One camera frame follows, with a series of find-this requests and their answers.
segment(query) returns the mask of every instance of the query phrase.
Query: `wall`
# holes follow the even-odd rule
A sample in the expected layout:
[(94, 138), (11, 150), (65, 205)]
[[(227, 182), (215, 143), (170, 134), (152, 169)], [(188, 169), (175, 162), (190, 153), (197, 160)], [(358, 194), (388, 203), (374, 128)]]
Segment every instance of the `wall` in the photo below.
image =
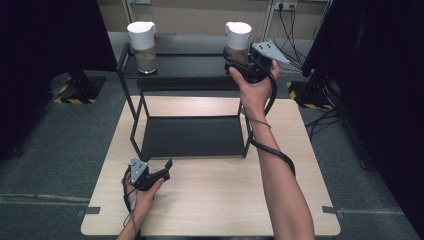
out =
[[(106, 28), (111, 32), (125, 32), (134, 19), (153, 21), (158, 33), (224, 35), (228, 21), (243, 21), (252, 28), (252, 38), (285, 38), (278, 11), (267, 11), (274, 0), (152, 0), (151, 5), (131, 5), (126, 8), (125, 0), (97, 0)], [(299, 1), (294, 24), (294, 38), (310, 40), (318, 25), (326, 2)], [(290, 12), (283, 12), (286, 28), (290, 29)]]

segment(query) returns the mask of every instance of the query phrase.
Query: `black metal rack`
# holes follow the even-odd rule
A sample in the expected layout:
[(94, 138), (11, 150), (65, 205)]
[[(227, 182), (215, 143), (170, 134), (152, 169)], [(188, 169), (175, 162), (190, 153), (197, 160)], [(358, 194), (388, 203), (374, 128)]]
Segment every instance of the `black metal rack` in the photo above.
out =
[[(144, 92), (156, 91), (238, 91), (237, 84), (224, 69), (222, 54), (158, 54), (157, 59), (159, 67), (154, 73), (139, 72), (127, 43), (116, 68), (134, 118), (130, 141), (137, 155), (140, 158), (145, 154), (152, 157), (245, 157), (249, 141), (243, 141), (241, 104), (234, 115), (151, 116), (144, 97)], [(131, 100), (126, 79), (137, 81), (141, 96), (137, 109)], [(140, 148), (134, 137), (143, 106), (147, 122)], [(246, 125), (250, 134), (250, 125)]]

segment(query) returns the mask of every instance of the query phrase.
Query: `wooden table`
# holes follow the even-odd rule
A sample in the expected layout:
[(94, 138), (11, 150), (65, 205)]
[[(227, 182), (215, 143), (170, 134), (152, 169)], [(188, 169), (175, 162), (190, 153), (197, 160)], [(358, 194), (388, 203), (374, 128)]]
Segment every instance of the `wooden table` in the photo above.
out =
[[(146, 97), (152, 116), (208, 116), (234, 114), (237, 98)], [(317, 236), (340, 232), (337, 217), (324, 213), (332, 208), (321, 171), (309, 142), (297, 104), (277, 99), (268, 122), (282, 151), (296, 166), (297, 181), (312, 212)], [(142, 144), (146, 117), (138, 126)], [(247, 136), (244, 117), (241, 125)], [(81, 226), (85, 235), (118, 235), (128, 211), (123, 202), (121, 179), (136, 153), (129, 141), (134, 119), (128, 103), (124, 106), (109, 151)], [(162, 169), (167, 159), (151, 159), (150, 172)], [(272, 236), (256, 148), (246, 158), (173, 158), (171, 179), (158, 191), (152, 210), (142, 228), (146, 236)]]

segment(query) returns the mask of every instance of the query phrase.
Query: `gray carpet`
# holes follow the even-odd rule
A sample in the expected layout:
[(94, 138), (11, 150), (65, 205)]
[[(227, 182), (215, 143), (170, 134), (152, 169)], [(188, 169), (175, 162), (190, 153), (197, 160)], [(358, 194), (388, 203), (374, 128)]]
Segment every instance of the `gray carpet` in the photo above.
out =
[[(119, 55), (126, 37), (111, 40)], [(116, 73), (88, 74), (106, 76), (95, 104), (52, 102), (22, 145), (24, 155), (0, 162), (0, 239), (114, 239), (84, 236), (80, 226), (125, 96)], [(53, 79), (56, 93), (67, 77)], [(306, 80), (286, 71), (278, 79), (278, 98), (289, 98), (287, 81)], [(138, 94), (134, 83), (128, 84), (131, 94)], [(237, 97), (235, 92), (155, 94)], [(323, 114), (300, 112), (305, 124)], [(378, 172), (362, 169), (340, 122), (315, 133), (312, 146), (342, 228), (335, 239), (419, 239)]]

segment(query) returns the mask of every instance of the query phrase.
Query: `wall socket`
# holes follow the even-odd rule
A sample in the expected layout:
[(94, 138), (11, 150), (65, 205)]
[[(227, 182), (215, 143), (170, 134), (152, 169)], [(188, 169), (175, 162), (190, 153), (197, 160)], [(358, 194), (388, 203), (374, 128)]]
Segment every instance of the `wall socket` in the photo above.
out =
[(280, 3), (283, 4), (283, 11), (295, 11), (297, 8), (297, 0), (276, 0), (275, 10), (280, 10)]

